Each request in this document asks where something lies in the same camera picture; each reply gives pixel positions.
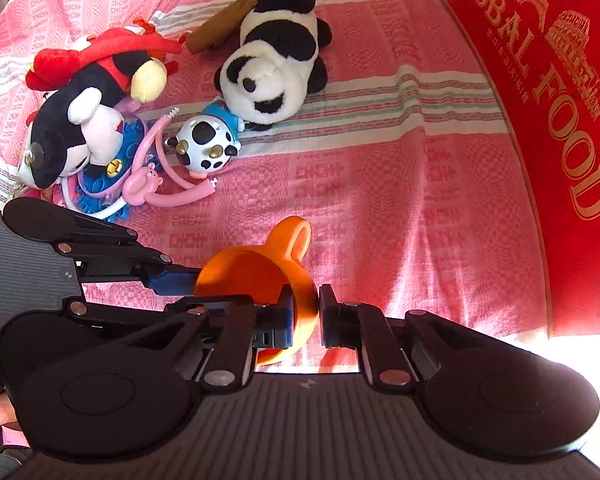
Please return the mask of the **brown fuzzy headband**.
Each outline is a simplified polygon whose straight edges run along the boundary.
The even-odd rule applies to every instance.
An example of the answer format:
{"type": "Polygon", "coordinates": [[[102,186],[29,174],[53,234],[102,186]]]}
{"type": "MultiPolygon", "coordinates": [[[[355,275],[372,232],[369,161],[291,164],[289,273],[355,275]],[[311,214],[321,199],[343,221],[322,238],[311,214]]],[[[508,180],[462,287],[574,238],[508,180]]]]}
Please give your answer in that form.
{"type": "Polygon", "coordinates": [[[178,42],[189,53],[197,54],[219,47],[239,28],[247,14],[260,0],[235,0],[224,6],[192,32],[182,35],[178,42]]]}

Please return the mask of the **Mickey Mouse plush toy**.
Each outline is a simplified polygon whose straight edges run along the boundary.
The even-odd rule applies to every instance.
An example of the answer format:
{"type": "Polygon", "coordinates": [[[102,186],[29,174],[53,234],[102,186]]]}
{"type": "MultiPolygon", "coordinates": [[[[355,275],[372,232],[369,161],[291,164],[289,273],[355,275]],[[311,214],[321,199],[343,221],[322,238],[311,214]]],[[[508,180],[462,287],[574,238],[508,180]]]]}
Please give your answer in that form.
{"type": "Polygon", "coordinates": [[[45,190],[88,165],[106,167],[123,143],[120,103],[154,102],[166,88],[178,69],[166,57],[181,53],[182,43],[142,20],[136,24],[138,32],[113,27],[77,48],[35,55],[26,85],[45,96],[27,118],[18,165],[24,184],[45,190]]]}

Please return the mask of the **blue plastic toy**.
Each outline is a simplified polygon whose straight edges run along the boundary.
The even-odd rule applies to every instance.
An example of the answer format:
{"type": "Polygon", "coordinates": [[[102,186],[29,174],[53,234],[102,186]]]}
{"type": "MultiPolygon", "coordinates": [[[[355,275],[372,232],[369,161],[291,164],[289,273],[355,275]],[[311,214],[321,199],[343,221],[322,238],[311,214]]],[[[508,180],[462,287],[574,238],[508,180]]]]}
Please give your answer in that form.
{"type": "Polygon", "coordinates": [[[122,145],[117,155],[101,174],[84,170],[74,186],[74,204],[84,214],[98,214],[114,206],[122,197],[122,185],[131,174],[134,156],[148,131],[146,122],[126,116],[122,126],[122,145]]]}

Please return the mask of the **panda plush toy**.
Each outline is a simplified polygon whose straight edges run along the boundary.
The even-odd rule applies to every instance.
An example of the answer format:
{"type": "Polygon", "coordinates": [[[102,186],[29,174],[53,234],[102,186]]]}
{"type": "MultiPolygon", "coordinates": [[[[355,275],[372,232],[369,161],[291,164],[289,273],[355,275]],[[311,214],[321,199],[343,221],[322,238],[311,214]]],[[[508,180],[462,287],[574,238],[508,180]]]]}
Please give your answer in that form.
{"type": "Polygon", "coordinates": [[[258,0],[242,20],[239,47],[214,74],[230,112],[252,131],[298,113],[328,81],[320,52],[332,43],[316,0],[258,0]]]}

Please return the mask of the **cow print ball toy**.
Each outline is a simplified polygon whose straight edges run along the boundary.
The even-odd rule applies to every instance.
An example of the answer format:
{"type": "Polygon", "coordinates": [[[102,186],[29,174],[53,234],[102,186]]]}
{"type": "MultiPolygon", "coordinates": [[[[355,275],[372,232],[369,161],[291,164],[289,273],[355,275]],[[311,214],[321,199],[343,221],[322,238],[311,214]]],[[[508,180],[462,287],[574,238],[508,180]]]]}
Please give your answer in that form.
{"type": "Polygon", "coordinates": [[[164,145],[191,177],[203,179],[238,155],[242,148],[239,135],[244,129],[242,118],[234,115],[223,99],[216,99],[168,136],[164,145]]]}

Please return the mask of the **pink striped cloth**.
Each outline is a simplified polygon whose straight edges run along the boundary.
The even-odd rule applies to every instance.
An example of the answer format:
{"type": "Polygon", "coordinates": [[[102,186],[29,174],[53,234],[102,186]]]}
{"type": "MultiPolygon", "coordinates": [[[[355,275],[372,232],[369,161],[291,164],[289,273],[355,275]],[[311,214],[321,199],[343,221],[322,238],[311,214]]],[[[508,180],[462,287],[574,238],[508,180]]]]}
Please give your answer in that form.
{"type": "MultiPolygon", "coordinates": [[[[7,0],[0,12],[0,206],[27,114],[33,55],[146,18],[177,37],[232,0],[7,0]]],[[[242,139],[215,193],[143,206],[142,241],[186,266],[262,243],[283,218],[312,229],[304,262],[339,299],[400,318],[422,307],[526,342],[547,332],[544,272],[512,137],[441,0],[317,0],[332,28],[327,88],[242,139]]]]}

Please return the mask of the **orange plastic cup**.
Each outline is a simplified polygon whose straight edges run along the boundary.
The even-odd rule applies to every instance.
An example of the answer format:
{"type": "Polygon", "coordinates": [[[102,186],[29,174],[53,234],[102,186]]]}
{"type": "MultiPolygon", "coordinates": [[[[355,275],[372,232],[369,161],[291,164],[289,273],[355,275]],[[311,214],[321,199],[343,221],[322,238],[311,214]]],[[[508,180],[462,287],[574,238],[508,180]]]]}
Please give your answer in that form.
{"type": "Polygon", "coordinates": [[[259,365],[290,358],[308,342],[318,321],[314,281],[303,266],[309,249],[311,226],[291,216],[274,226],[262,245],[225,248],[200,271],[194,294],[203,296],[248,295],[255,304],[272,304],[285,285],[294,295],[294,334],[284,350],[262,350],[259,365]]]}

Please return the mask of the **red cardboard box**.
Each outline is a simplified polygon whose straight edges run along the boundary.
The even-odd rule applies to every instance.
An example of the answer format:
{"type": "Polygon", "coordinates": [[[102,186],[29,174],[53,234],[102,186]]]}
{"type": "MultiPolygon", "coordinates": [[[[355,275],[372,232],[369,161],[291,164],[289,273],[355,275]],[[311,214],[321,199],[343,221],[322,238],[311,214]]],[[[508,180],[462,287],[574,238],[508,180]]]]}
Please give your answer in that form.
{"type": "Polygon", "coordinates": [[[444,0],[493,84],[542,236],[550,327],[600,334],[600,0],[444,0]]]}

